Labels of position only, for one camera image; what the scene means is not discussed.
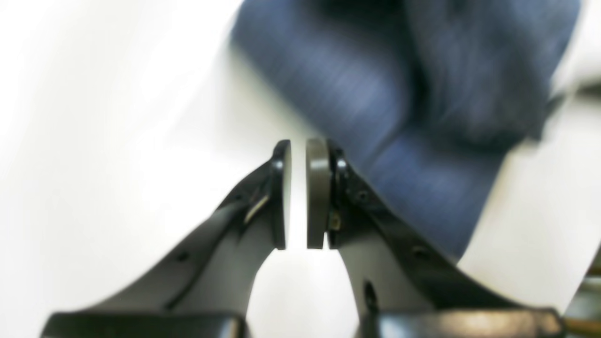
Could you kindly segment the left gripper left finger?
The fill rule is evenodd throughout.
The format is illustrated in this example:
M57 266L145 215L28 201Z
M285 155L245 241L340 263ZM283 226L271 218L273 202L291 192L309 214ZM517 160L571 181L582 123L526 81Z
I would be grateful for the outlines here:
M44 338L251 338L254 280L289 233L290 142L143 276L77 312L56 312Z

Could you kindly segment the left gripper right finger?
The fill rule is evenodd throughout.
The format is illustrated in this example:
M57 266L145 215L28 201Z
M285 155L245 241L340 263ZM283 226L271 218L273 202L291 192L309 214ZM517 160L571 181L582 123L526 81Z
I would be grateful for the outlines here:
M334 143L306 143L307 246L343 259L357 338L564 338L552 308L484 287L395 216Z

